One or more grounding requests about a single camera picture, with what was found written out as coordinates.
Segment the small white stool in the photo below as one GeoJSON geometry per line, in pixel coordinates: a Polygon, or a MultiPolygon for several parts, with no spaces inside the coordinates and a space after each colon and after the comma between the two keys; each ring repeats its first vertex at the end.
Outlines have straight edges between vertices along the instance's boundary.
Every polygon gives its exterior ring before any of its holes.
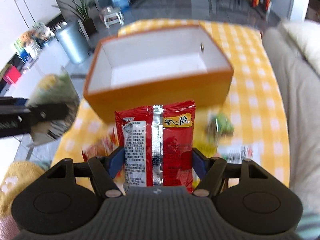
{"type": "Polygon", "coordinates": [[[116,23],[124,25],[124,16],[118,7],[104,7],[100,10],[99,16],[107,29],[116,23]]]}

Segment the orange cardboard box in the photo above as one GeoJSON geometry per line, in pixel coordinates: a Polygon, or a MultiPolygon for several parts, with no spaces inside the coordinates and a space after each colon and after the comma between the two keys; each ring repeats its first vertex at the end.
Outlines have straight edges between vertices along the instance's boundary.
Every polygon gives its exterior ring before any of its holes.
{"type": "Polygon", "coordinates": [[[83,96],[106,123],[140,106],[193,100],[199,108],[224,103],[234,69],[201,25],[180,25],[101,39],[83,96]]]}

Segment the potted plant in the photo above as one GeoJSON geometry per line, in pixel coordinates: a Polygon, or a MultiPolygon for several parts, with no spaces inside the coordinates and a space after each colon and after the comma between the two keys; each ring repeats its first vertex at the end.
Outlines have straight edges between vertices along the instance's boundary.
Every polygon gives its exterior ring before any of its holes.
{"type": "Polygon", "coordinates": [[[95,27],[94,21],[89,15],[89,10],[92,7],[98,8],[95,0],[79,0],[78,2],[71,0],[71,2],[72,3],[69,4],[67,2],[58,0],[57,5],[53,5],[53,7],[69,11],[76,16],[83,24],[88,36],[97,33],[98,31],[95,27]]]}

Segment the yellow green snack bag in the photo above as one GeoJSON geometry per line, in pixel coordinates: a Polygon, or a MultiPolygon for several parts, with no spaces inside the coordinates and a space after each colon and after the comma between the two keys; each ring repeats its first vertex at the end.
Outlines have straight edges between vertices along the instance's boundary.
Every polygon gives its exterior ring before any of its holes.
{"type": "Polygon", "coordinates": [[[80,99],[65,69],[59,74],[43,77],[25,104],[36,111],[36,123],[31,127],[33,146],[59,139],[76,117],[80,99]]]}

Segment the beige sofa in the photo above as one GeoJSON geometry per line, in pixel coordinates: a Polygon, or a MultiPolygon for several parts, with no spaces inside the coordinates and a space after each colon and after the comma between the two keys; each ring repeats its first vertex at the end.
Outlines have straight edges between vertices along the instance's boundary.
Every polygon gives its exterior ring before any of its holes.
{"type": "Polygon", "coordinates": [[[278,82],[290,143],[290,189],[304,207],[319,213],[319,75],[283,23],[262,36],[278,82]]]}

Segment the white spicy strip packet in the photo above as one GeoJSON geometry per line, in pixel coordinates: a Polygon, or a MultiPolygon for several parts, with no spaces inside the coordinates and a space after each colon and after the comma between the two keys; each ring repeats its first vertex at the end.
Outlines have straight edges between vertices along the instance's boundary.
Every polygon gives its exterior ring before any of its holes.
{"type": "Polygon", "coordinates": [[[219,145],[217,154],[230,164],[241,164],[243,160],[250,159],[258,164],[260,161],[261,146],[259,143],[249,145],[219,145]]]}

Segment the red snack packet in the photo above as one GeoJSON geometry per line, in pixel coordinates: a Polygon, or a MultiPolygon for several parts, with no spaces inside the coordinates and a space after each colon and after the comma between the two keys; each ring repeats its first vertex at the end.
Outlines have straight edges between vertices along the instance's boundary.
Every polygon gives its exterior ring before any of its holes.
{"type": "Polygon", "coordinates": [[[125,186],[183,186],[193,190],[194,101],[116,112],[124,148],[125,186]]]}

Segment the green clear snack packet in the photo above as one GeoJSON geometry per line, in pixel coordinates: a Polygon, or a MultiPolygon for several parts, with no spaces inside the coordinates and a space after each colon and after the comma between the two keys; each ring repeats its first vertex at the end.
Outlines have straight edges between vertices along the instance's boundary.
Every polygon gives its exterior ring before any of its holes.
{"type": "Polygon", "coordinates": [[[222,112],[211,117],[205,129],[208,141],[218,144],[222,137],[232,137],[234,126],[222,112]]]}

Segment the silver trash can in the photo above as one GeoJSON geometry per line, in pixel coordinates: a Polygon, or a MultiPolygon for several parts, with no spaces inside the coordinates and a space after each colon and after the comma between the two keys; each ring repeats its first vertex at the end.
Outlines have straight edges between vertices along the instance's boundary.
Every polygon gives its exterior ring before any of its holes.
{"type": "Polygon", "coordinates": [[[72,63],[80,64],[89,57],[91,47],[79,21],[68,22],[56,31],[55,36],[72,63]]]}

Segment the yellow checkered tablecloth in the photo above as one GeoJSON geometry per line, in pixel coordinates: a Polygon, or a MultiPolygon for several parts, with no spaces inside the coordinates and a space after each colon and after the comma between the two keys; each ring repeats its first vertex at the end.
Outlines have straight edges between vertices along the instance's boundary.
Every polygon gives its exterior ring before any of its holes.
{"type": "MultiPolygon", "coordinates": [[[[263,48],[260,31],[230,23],[200,20],[139,20],[122,27],[117,34],[158,29],[176,25],[200,24],[217,42],[234,68],[227,99],[221,107],[196,110],[194,146],[208,157],[214,149],[204,134],[207,121],[222,112],[233,124],[231,138],[224,137],[220,145],[252,145],[258,148],[260,165],[284,185],[289,186],[290,150],[287,120],[278,83],[263,48]]],[[[63,158],[83,162],[82,148],[94,144],[111,131],[85,99],[81,100],[73,127],[63,135],[51,166],[63,158]]]]}

